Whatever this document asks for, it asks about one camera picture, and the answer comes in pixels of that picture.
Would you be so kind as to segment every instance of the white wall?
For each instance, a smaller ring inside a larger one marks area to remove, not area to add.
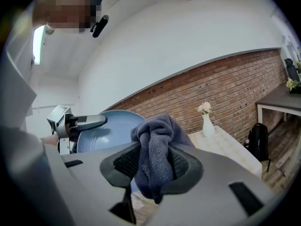
[[[300,59],[301,46],[299,38],[293,28],[285,22],[286,18],[281,14],[281,11],[276,12],[275,15],[272,16],[272,21],[284,37],[280,54],[282,60],[290,58],[295,64],[295,62]]]
[[[57,105],[71,107],[74,115],[81,112],[76,80],[33,75],[30,86],[37,93],[32,104],[32,113],[26,117],[26,129],[38,137],[51,135],[51,128],[46,117]]]
[[[281,47],[281,34],[255,2],[164,0],[128,18],[104,39],[79,78],[83,112],[99,113],[198,64]]]

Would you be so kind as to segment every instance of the white ceiling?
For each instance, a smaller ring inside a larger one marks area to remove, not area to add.
[[[134,13],[161,0],[103,0],[102,14],[110,16],[109,23],[98,38],[89,31],[84,34],[56,30],[43,35],[41,63],[35,65],[38,74],[53,77],[78,78],[87,60],[104,37]]]

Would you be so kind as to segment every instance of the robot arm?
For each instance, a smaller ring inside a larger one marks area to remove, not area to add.
[[[94,129],[104,125],[108,119],[103,115],[73,116],[71,108],[58,105],[47,117],[52,134],[57,133],[60,155],[73,153],[77,139],[82,131]]]

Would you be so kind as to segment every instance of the white table leg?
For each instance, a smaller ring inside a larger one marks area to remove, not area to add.
[[[288,166],[287,166],[287,168],[286,168],[286,170],[284,172],[285,176],[288,176],[289,173],[291,172],[291,170],[292,170],[293,166],[295,165],[296,160],[297,160],[297,158],[299,156],[300,150],[301,150],[301,134],[300,134],[300,137],[299,137],[297,148],[296,148],[296,150],[295,150],[295,152],[293,154],[293,157],[292,157],[290,163],[288,164]]]
[[[257,105],[258,123],[262,123],[262,106]]]

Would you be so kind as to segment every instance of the black slot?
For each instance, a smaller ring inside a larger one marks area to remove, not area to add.
[[[263,204],[256,198],[243,182],[236,182],[229,185],[230,189],[237,197],[241,206],[248,216],[251,216],[263,207]]]
[[[82,163],[83,162],[81,160],[74,160],[74,161],[65,162],[65,166],[66,166],[66,168],[70,168],[70,167],[80,165]]]
[[[114,205],[114,207],[110,209],[110,212],[132,224],[136,224],[131,199],[131,186],[127,187],[123,201]]]

